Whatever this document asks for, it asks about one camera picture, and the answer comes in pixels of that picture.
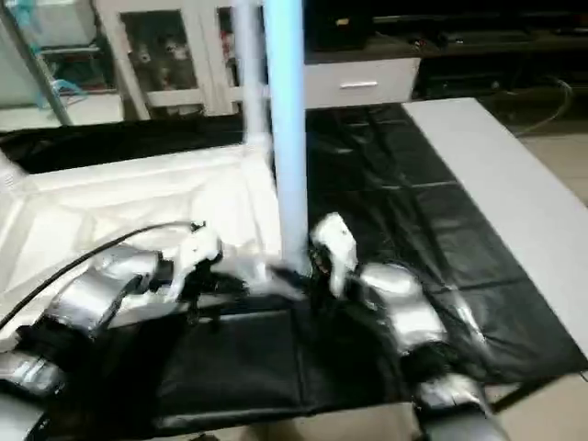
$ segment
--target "black plastic sheet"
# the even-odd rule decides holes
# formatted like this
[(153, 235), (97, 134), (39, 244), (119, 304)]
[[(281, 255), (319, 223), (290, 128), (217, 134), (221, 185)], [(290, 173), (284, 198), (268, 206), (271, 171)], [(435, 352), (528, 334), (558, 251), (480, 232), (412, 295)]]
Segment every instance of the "black plastic sheet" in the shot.
[[(38, 173), (240, 136), (233, 119), (206, 121), (34, 130), (1, 145)], [(523, 268), (400, 106), (310, 112), (307, 133), (310, 224), (338, 211), (360, 261), (412, 268), (470, 375), (510, 383), (586, 368)], [(152, 437), (402, 400), (373, 338), (340, 311), (323, 312), (306, 301), (256, 299), (196, 327), (178, 315), (113, 330), (56, 411), (70, 418), (53, 431), (76, 439)]]

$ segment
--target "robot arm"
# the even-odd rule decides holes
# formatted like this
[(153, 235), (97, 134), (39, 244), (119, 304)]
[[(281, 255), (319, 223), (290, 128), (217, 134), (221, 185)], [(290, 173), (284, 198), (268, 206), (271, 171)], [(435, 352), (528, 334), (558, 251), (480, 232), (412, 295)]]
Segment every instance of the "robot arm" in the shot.
[(0, 354), (2, 439), (43, 439), (46, 404), (84, 362), (123, 299), (164, 287), (168, 293), (177, 291), (179, 300), (184, 277), (220, 254), (218, 238), (206, 227), (180, 244), (173, 261), (125, 244), (97, 254), (33, 324), (18, 329), (14, 349)]
[(334, 296), (377, 336), (388, 360), (400, 359), (424, 439), (507, 441), (482, 387), (448, 362), (455, 352), (446, 328), (414, 274), (398, 265), (358, 266), (355, 241), (337, 214), (317, 225), (311, 241), (327, 254)]

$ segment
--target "cabinet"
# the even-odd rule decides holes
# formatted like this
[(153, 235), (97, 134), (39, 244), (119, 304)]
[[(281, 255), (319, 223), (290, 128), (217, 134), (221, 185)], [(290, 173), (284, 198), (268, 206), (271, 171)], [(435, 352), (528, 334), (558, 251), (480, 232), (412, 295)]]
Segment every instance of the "cabinet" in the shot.
[[(263, 0), (251, 1), (263, 30)], [(232, 0), (96, 0), (96, 6), (141, 119), (239, 111)], [(265, 44), (259, 52), (267, 85)], [(408, 101), (418, 65), (415, 58), (307, 65), (306, 107)]]
[(96, 8), (141, 119), (238, 110), (231, 0), (97, 0)]

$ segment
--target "glass cabinet door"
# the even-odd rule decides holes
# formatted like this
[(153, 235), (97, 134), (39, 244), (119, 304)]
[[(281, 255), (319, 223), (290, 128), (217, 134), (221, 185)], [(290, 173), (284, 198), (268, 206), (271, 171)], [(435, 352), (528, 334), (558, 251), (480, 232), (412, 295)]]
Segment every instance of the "glass cabinet door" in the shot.
[(195, 0), (98, 1), (119, 69), (139, 117), (215, 113)]
[[(210, 0), (202, 5), (202, 27), (204, 30), (215, 90), (219, 97), (222, 113), (236, 113), (243, 100), (241, 79), (235, 49), (234, 26), (232, 23), (231, 0)], [(258, 21), (264, 33), (262, 0), (257, 0)], [(267, 85), (265, 38), (260, 38), (262, 46), (259, 52), (262, 58), (262, 80)]]

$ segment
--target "white drawer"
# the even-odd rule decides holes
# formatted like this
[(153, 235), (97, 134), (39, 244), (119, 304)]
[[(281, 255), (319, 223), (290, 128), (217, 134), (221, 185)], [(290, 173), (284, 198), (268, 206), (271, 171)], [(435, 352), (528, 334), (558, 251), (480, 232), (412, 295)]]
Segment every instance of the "white drawer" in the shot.
[(408, 101), (420, 59), (304, 66), (306, 108)]

